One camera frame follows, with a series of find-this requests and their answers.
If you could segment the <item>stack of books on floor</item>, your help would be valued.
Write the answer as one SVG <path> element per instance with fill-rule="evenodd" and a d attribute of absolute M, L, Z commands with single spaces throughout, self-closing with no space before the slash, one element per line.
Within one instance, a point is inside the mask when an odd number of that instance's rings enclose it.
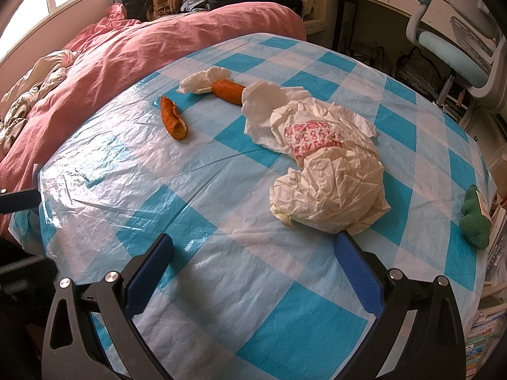
<path fill-rule="evenodd" d="M 466 339 L 466 379 L 479 371 L 506 329 L 506 202 L 492 216 L 485 282 Z"/>

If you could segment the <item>blue grey office chair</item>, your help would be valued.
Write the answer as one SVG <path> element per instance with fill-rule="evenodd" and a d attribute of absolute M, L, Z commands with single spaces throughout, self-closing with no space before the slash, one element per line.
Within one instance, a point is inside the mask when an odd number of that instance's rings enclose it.
<path fill-rule="evenodd" d="M 491 113 L 506 112 L 506 36 L 482 0 L 447 0 L 456 14 L 449 18 L 455 42 L 419 27 L 432 0 L 417 0 L 406 36 L 464 79 L 467 91 Z"/>

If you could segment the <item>beige cloth on bed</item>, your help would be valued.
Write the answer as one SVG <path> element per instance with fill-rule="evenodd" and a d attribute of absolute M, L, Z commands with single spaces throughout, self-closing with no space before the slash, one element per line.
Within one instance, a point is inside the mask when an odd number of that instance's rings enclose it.
<path fill-rule="evenodd" d="M 28 113 L 67 77 L 78 52 L 64 49 L 39 58 L 1 99 L 1 159 L 11 150 L 28 122 Z"/>

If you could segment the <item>green plush toy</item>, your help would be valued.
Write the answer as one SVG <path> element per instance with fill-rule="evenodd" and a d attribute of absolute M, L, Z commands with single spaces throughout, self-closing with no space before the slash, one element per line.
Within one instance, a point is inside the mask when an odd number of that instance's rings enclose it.
<path fill-rule="evenodd" d="M 491 216 L 484 196 L 478 187 L 471 185 L 461 206 L 461 232 L 468 243 L 478 250 L 485 250 L 490 243 Z"/>

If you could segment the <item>white plastic bag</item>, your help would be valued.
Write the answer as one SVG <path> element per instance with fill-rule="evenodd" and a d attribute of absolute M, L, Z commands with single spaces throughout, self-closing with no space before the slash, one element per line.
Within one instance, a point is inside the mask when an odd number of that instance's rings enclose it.
<path fill-rule="evenodd" d="M 356 235 L 389 211 L 370 121 L 301 87 L 268 81 L 247 86 L 241 103 L 253 142 L 297 164 L 269 189 L 270 211 L 284 225 Z"/>

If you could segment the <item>pink duvet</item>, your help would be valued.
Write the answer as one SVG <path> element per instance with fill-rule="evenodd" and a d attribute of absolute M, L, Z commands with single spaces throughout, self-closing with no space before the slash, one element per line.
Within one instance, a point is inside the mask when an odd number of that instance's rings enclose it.
<path fill-rule="evenodd" d="M 67 44 L 78 57 L 66 79 L 28 113 L 27 125 L 1 160 L 1 186 L 30 187 L 34 165 L 45 164 L 88 117 L 145 76 L 205 47 L 254 33 L 306 39 L 303 20 L 278 3 L 236 3 L 153 22 L 128 20 L 123 6 L 113 5 Z"/>

